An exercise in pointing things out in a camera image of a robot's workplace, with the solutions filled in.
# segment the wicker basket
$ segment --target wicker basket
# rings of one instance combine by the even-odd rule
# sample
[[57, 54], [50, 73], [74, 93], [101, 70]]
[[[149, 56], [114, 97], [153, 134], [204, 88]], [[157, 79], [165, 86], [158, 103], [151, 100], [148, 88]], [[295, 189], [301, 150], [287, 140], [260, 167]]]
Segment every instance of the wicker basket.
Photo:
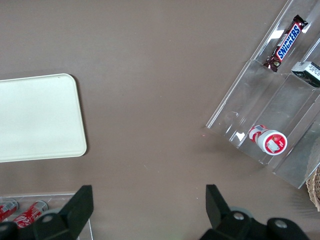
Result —
[[311, 201], [316, 206], [318, 212], [320, 212], [320, 167], [318, 167], [309, 180], [306, 181], [306, 186]]

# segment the white bottle cap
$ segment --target white bottle cap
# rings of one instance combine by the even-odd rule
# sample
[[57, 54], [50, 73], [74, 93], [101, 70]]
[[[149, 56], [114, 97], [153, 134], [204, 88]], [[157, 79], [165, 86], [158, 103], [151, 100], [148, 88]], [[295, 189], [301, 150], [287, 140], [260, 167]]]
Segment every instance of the white bottle cap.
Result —
[[268, 130], [263, 132], [257, 138], [257, 145], [265, 153], [275, 156], [283, 153], [287, 146], [288, 140], [286, 136], [277, 130]]

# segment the white plastic board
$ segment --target white plastic board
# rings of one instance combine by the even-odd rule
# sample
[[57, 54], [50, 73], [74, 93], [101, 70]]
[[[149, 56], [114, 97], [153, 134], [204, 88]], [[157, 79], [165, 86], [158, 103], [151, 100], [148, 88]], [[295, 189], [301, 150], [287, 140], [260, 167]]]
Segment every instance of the white plastic board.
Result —
[[86, 149], [72, 76], [0, 80], [0, 162], [78, 157]]

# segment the soda can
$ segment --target soda can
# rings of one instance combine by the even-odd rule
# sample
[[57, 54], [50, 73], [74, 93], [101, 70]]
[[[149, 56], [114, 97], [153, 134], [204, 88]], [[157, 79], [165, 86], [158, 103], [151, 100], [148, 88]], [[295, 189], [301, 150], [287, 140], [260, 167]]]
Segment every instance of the soda can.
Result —
[[0, 203], [0, 223], [11, 216], [19, 209], [19, 204], [13, 198], [5, 198], [4, 202]]
[[28, 210], [17, 216], [13, 222], [18, 225], [18, 229], [31, 225], [37, 218], [48, 210], [48, 204], [45, 201], [34, 202]]

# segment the red and white bottle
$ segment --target red and white bottle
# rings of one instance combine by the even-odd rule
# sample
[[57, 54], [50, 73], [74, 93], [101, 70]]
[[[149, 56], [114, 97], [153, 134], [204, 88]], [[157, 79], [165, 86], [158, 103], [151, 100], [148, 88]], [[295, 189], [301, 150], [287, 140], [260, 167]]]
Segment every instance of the red and white bottle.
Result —
[[283, 153], [287, 146], [287, 137], [277, 131], [270, 130], [264, 125], [253, 126], [249, 131], [249, 138], [265, 153], [275, 156]]

